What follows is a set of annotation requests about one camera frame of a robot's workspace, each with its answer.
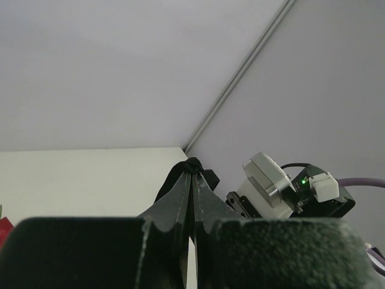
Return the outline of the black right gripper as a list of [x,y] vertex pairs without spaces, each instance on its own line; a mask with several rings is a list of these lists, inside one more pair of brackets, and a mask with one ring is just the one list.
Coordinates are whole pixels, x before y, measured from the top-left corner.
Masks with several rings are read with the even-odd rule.
[[348,190],[312,164],[283,166],[289,167],[302,171],[276,207],[248,180],[228,193],[226,205],[194,175],[197,286],[381,288],[364,242],[340,220],[356,205]]

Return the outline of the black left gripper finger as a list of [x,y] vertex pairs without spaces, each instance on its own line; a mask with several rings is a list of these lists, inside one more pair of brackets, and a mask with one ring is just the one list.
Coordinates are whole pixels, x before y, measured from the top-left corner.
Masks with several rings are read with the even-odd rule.
[[137,217],[33,217],[1,249],[2,288],[185,288],[191,175]]

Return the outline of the red paper flower wrapping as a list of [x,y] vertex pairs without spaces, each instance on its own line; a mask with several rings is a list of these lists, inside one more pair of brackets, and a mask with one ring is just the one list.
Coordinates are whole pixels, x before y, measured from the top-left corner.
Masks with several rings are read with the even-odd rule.
[[14,225],[7,217],[2,217],[0,220],[0,248],[4,246],[9,234],[14,229]]

